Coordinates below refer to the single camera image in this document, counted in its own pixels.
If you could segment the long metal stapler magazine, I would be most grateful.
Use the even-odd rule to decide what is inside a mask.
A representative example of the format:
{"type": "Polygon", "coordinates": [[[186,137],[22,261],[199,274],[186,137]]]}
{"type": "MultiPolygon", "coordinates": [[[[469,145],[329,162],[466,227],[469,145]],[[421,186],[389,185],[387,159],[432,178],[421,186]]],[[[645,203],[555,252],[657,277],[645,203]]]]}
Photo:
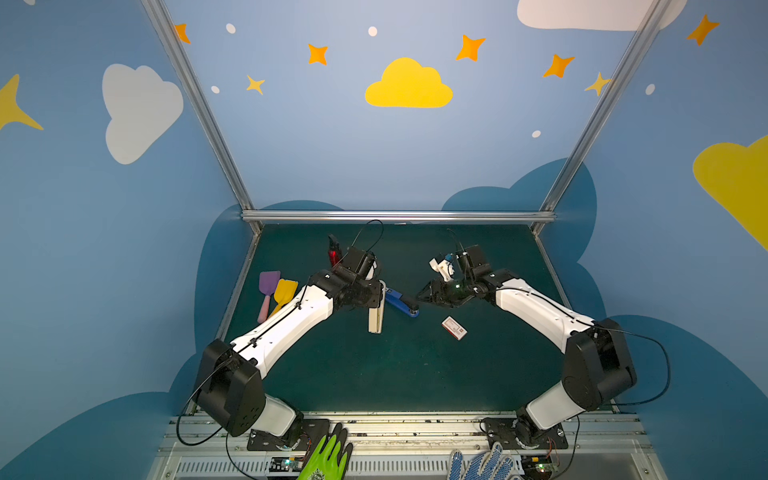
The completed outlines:
{"type": "Polygon", "coordinates": [[[378,305],[375,308],[370,308],[368,312],[368,331],[373,334],[382,333],[384,307],[386,302],[386,284],[383,281],[379,282],[379,290],[378,305]]]}

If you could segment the red white staple box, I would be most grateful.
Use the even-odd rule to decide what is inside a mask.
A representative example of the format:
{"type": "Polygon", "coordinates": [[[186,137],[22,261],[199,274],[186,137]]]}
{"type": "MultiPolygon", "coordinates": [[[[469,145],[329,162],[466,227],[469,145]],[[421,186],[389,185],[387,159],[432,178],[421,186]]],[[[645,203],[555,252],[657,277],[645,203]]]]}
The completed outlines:
{"type": "Polygon", "coordinates": [[[467,335],[467,330],[451,316],[446,317],[441,325],[457,340],[462,340],[467,335]]]}

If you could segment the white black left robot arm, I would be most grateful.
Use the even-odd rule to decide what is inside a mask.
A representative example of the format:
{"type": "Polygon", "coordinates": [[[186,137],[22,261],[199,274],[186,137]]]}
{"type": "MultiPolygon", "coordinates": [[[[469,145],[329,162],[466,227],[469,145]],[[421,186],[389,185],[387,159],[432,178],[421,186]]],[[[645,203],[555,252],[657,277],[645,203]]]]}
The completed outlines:
{"type": "Polygon", "coordinates": [[[191,400],[233,437],[252,429],[295,437],[302,414],[266,394],[263,380],[299,339],[340,308],[379,312],[384,297],[385,283],[376,277],[319,272],[266,323],[230,342],[212,341],[203,351],[191,400]]]}

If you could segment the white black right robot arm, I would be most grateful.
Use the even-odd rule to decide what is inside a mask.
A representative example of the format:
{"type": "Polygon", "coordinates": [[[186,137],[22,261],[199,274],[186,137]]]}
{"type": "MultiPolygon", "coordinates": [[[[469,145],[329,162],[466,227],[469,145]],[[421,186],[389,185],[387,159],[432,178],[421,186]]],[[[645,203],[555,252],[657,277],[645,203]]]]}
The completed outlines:
{"type": "Polygon", "coordinates": [[[417,294],[422,302],[450,308],[474,298],[523,320],[564,355],[559,382],[518,411],[525,432],[543,432],[594,411],[636,385],[636,370],[618,323],[578,314],[506,269],[461,280],[435,279],[417,294]]]}

